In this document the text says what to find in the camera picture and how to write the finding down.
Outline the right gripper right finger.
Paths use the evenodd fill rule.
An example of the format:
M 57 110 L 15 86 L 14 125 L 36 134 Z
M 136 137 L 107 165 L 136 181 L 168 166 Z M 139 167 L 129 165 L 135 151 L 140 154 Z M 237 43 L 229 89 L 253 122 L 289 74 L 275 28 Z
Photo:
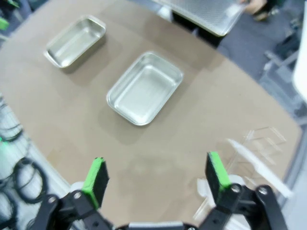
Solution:
M 251 230 L 288 230 L 269 185 L 251 190 L 232 183 L 217 152 L 207 153 L 205 175 L 215 207 L 199 225 L 199 230 L 224 230 L 233 215 L 244 216 Z

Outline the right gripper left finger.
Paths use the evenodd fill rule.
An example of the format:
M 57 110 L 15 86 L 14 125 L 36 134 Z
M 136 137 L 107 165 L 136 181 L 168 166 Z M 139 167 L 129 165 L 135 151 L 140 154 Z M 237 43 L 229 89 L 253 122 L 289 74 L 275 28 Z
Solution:
M 87 230 L 113 230 L 113 225 L 98 212 L 109 176 L 106 161 L 95 158 L 81 189 L 59 198 L 49 194 L 38 211 L 38 230 L 69 230 L 73 222 L 83 221 Z

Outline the clear plastic container lid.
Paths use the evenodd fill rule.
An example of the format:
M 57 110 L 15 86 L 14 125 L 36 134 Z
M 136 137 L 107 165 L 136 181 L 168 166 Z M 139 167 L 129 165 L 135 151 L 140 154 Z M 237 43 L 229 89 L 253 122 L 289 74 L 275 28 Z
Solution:
M 285 151 L 287 138 L 275 129 L 250 130 L 241 137 L 222 137 L 215 146 L 226 171 L 242 178 L 247 186 L 268 184 L 278 191 L 287 189 Z
M 282 180 L 249 149 L 233 139 L 228 138 L 227 141 L 243 158 L 253 165 L 259 175 L 266 179 L 285 198 L 293 196 L 293 192 L 282 182 Z

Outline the perforated metal baking tray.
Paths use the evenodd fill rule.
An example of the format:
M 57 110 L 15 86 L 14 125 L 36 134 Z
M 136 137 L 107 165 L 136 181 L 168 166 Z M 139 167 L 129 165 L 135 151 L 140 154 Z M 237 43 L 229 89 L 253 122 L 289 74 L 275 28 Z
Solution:
M 153 0 L 216 36 L 227 35 L 245 10 L 240 0 Z

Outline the person's left hand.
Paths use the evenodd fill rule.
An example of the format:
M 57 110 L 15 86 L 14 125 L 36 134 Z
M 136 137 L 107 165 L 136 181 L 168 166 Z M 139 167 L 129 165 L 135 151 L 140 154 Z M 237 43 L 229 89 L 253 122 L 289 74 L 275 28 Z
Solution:
M 267 0 L 239 0 L 239 3 L 245 4 L 246 13 L 255 14 L 267 3 Z

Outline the narrow rectangular steel container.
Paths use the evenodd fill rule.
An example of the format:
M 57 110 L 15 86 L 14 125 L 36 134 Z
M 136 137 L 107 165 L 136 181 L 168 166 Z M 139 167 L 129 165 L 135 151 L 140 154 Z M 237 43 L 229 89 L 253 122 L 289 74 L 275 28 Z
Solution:
M 44 56 L 66 73 L 79 68 L 106 41 L 106 24 L 92 15 L 83 15 L 56 35 Z

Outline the wide rectangular steel container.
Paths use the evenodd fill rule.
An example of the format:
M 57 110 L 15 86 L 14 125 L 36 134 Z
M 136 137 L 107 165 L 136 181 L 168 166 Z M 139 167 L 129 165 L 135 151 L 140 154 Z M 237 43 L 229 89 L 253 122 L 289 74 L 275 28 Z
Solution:
M 136 126 L 153 121 L 184 79 L 184 73 L 161 55 L 141 54 L 106 95 L 107 104 Z

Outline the white side table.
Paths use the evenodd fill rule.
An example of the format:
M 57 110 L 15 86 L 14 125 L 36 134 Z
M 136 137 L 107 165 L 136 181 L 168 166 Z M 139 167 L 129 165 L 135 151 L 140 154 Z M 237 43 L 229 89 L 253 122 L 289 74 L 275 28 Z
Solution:
M 293 73 L 293 84 L 307 103 L 307 0 L 304 2 L 302 36 Z

